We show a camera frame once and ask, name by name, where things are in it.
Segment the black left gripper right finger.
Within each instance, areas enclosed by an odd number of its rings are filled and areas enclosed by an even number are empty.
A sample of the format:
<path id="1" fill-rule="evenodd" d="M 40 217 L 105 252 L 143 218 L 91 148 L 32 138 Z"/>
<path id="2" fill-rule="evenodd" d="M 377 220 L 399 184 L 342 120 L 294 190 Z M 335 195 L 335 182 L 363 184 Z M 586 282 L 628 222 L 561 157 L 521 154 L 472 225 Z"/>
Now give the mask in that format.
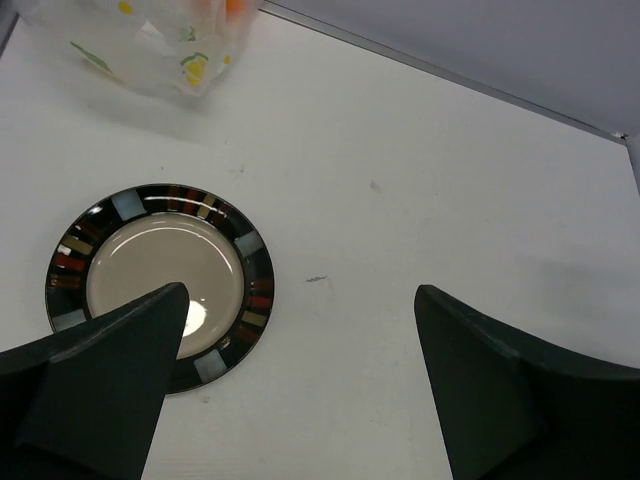
<path id="1" fill-rule="evenodd" d="M 636 479 L 639 371 L 559 347 L 433 285 L 414 311 L 456 479 Z"/>

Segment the orange fake fruit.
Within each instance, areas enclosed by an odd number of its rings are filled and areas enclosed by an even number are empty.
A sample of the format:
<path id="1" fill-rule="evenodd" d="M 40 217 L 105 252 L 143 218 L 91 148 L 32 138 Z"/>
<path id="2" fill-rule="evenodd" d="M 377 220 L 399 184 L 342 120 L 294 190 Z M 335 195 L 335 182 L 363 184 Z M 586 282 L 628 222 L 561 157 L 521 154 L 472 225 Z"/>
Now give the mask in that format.
<path id="1" fill-rule="evenodd" d="M 194 0 L 191 2 L 192 8 L 200 16 L 211 16 L 217 10 L 224 8 L 227 17 L 239 17 L 250 10 L 250 2 L 246 0 Z"/>

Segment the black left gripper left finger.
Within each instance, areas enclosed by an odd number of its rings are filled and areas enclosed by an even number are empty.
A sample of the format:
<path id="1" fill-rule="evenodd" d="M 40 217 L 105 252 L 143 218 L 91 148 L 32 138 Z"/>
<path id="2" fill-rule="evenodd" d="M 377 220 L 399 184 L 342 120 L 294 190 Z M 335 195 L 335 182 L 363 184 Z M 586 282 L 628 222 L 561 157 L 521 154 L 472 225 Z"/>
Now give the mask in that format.
<path id="1" fill-rule="evenodd" d="M 170 283 L 2 352 L 2 478 L 141 478 L 188 307 Z"/>

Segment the translucent printed plastic bag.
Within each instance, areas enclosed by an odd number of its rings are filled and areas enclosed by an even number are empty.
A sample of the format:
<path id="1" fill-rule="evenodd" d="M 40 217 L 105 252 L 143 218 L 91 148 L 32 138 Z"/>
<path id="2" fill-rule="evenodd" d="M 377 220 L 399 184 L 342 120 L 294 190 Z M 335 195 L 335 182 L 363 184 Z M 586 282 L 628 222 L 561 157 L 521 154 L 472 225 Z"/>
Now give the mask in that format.
<path id="1" fill-rule="evenodd" d="M 207 92 L 235 60 L 261 4 L 200 16 L 192 1 L 15 1 L 36 45 L 144 93 Z"/>

